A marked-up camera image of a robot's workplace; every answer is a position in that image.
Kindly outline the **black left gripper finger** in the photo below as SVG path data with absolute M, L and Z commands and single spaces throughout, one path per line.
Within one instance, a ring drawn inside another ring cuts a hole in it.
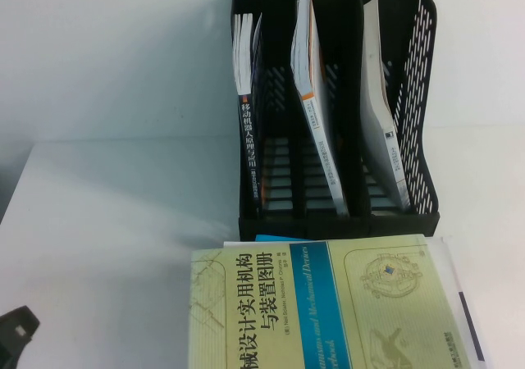
M 31 339 L 5 339 L 1 341 L 1 369 L 17 369 L 18 361 Z
M 1 341 L 30 341 L 40 326 L 40 320 L 22 306 L 1 315 Z

